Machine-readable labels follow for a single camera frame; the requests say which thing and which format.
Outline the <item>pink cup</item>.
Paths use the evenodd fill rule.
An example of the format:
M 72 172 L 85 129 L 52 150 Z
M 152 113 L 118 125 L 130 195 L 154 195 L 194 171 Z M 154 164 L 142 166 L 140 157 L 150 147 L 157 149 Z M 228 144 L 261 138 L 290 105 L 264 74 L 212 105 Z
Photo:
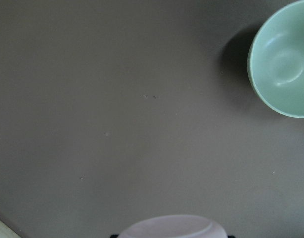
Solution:
M 216 221 L 196 215 L 168 215 L 132 224 L 119 238 L 226 238 Z

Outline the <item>wooden stand base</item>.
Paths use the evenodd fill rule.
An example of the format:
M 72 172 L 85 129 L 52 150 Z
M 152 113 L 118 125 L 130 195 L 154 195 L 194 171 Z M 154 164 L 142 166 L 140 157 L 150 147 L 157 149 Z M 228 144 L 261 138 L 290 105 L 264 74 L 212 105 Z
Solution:
M 21 238 L 16 232 L 0 220 L 0 238 Z

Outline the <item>green bowl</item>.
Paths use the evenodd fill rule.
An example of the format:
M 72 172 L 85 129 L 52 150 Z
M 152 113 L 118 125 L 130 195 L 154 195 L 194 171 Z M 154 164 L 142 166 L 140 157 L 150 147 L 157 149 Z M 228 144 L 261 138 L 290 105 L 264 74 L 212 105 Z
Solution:
M 304 119 L 304 0 L 269 17 L 248 52 L 251 87 L 272 110 Z

